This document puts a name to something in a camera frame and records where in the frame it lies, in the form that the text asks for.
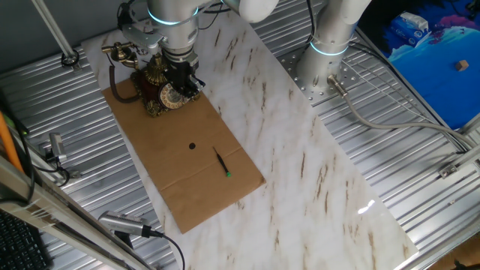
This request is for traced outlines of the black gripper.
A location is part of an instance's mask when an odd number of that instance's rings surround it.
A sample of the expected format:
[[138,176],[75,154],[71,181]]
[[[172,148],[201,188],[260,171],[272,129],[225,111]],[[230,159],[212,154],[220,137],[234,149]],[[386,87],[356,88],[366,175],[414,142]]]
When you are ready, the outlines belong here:
[[189,55],[187,58],[166,57],[166,64],[166,78],[183,98],[198,95],[206,86],[195,76],[199,67],[197,55]]

